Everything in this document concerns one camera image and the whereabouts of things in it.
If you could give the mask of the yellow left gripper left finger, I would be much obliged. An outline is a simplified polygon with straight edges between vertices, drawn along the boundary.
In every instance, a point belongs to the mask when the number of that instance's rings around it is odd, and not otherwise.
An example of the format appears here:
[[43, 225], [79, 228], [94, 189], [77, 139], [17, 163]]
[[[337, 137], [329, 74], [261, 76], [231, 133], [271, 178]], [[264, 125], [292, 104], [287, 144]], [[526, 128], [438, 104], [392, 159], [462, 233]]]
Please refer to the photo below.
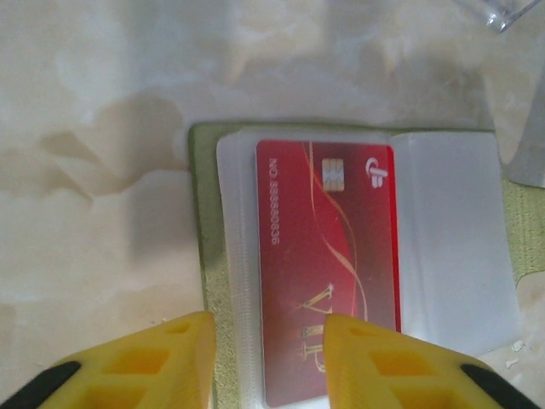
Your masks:
[[195, 312], [69, 355], [1, 406], [206, 408], [214, 365], [214, 316]]

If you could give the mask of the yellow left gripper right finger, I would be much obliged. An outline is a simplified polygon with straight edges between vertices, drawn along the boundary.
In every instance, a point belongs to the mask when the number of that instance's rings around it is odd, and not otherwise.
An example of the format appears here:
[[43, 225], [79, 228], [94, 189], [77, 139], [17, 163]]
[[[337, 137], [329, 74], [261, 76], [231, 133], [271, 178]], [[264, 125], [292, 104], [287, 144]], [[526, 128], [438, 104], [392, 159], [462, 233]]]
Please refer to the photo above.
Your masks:
[[324, 322], [332, 408], [534, 408], [474, 357], [344, 314]]

